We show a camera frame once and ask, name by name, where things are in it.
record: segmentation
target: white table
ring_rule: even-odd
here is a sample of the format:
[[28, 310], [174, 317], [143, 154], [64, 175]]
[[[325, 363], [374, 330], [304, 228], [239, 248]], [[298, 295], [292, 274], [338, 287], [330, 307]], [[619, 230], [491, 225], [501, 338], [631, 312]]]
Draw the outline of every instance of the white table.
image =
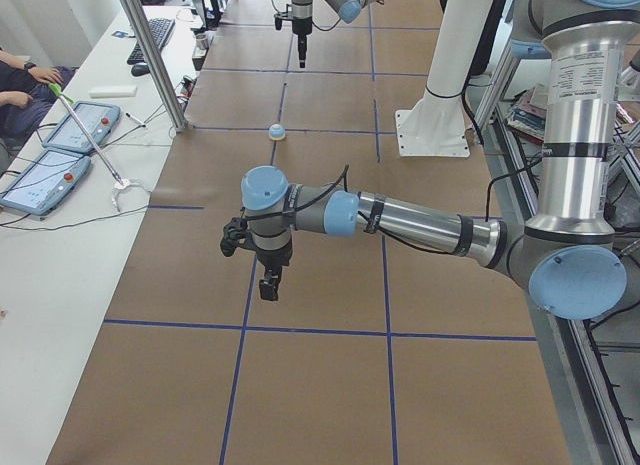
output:
[[[151, 17], [174, 18], [177, 7], [149, 7]], [[180, 17], [189, 16], [180, 13]], [[191, 63], [193, 23], [176, 20], [172, 38], [162, 52], [172, 83], [195, 76]], [[114, 30], [130, 31], [122, 12], [78, 70], [65, 93], [88, 100], [94, 86], [138, 86], [134, 97], [100, 99], [124, 112], [147, 118], [160, 104], [151, 75], [133, 77], [126, 58], [135, 41], [116, 38]], [[57, 103], [43, 123], [59, 120], [64, 108]], [[123, 116], [110, 139], [135, 124]], [[148, 188], [158, 180], [174, 132], [166, 114], [122, 142], [106, 149], [108, 158], [125, 178], [140, 179]], [[21, 156], [35, 158], [42, 151], [32, 137]], [[28, 165], [16, 160], [10, 167]], [[12, 179], [3, 177], [4, 190]], [[88, 176], [44, 221], [28, 218], [22, 227], [56, 227], [112, 215], [114, 179], [92, 158]], [[149, 196], [139, 188], [121, 194], [123, 211], [143, 207]], [[21, 213], [0, 213], [0, 223]], [[73, 398], [144, 212], [94, 222], [55, 232], [0, 228], [0, 465], [43, 464], [53, 446]]]

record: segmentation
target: black keyboard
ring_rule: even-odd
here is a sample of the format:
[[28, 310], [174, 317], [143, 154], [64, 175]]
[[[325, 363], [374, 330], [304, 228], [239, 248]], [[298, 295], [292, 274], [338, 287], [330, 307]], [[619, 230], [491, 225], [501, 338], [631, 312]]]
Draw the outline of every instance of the black keyboard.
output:
[[[152, 18], [149, 20], [149, 28], [151, 29], [151, 35], [153, 41], [156, 42], [158, 50], [162, 50], [169, 41], [171, 31], [175, 26], [175, 21], [171, 18]], [[133, 65], [134, 63], [144, 62], [144, 56], [140, 49], [140, 44], [136, 43], [131, 55], [127, 58], [127, 63]]]

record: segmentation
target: small white round object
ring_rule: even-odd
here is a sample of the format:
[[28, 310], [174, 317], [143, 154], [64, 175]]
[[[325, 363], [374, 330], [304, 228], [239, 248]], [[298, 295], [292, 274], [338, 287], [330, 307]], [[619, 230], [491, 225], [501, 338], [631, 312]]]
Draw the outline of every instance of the small white round object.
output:
[[286, 136], [286, 130], [279, 123], [274, 123], [269, 127], [269, 138], [271, 140], [283, 140]]

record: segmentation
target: computer mouse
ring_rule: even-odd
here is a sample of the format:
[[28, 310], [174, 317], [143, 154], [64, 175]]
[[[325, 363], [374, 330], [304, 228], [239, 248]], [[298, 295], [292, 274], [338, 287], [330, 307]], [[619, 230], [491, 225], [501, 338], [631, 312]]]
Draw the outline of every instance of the computer mouse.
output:
[[142, 75], [146, 75], [149, 73], [149, 65], [145, 62], [136, 63], [133, 67], [131, 67], [131, 75], [134, 77], [140, 77]]

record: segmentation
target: warning label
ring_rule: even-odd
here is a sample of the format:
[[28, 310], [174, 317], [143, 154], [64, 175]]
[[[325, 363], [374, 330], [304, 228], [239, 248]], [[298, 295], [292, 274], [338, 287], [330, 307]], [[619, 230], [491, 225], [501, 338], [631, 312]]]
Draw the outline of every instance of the warning label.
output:
[[581, 53], [551, 63], [549, 104], [602, 99], [615, 102], [615, 80], [607, 80], [608, 51]]

